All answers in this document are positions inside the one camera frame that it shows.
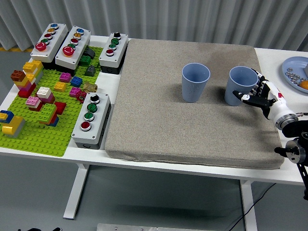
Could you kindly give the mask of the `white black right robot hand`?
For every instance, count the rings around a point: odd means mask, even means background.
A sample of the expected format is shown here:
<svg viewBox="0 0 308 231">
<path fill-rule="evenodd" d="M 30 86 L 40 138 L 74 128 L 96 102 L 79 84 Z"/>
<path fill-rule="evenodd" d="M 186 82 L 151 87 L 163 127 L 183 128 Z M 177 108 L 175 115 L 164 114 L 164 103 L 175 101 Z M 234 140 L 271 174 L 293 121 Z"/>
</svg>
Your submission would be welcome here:
<svg viewBox="0 0 308 231">
<path fill-rule="evenodd" d="M 286 100 L 280 90 L 261 73 L 255 71 L 258 76 L 257 84 L 249 93 L 234 90 L 233 95 L 243 103 L 261 108 L 266 119 L 274 122 L 278 129 L 286 124 L 298 121 L 294 111 L 288 108 Z"/>
</svg>

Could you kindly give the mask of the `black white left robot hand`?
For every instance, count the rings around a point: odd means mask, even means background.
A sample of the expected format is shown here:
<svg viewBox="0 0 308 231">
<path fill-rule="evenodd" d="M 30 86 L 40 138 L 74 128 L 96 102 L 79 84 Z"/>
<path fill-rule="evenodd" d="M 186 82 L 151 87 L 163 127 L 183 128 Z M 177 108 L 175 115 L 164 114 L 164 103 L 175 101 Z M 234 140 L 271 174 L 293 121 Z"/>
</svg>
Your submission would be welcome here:
<svg viewBox="0 0 308 231">
<path fill-rule="evenodd" d="M 56 228 L 54 228 L 52 231 L 62 231 L 63 229 L 62 228 L 60 228 L 60 227 L 56 227 Z M 28 229 L 28 230 L 26 230 L 26 231 L 42 231 L 41 229 L 39 229 L 39 228 L 30 228 L 30 229 Z"/>
</svg>

